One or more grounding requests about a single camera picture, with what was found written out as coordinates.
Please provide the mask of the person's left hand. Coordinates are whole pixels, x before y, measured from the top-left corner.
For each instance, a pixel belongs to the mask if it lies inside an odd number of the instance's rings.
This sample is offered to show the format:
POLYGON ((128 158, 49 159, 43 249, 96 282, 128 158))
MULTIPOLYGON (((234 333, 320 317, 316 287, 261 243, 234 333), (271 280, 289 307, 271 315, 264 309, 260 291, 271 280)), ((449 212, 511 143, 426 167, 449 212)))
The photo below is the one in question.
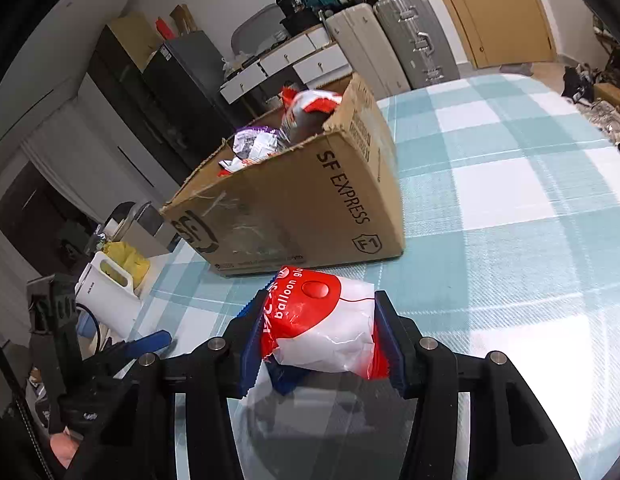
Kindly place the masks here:
POLYGON ((81 445, 82 440, 77 439, 71 431, 64 430, 60 434, 52 434, 49 439, 50 448, 56 456, 58 462, 66 469, 70 467, 70 464, 78 452, 78 447, 81 445))

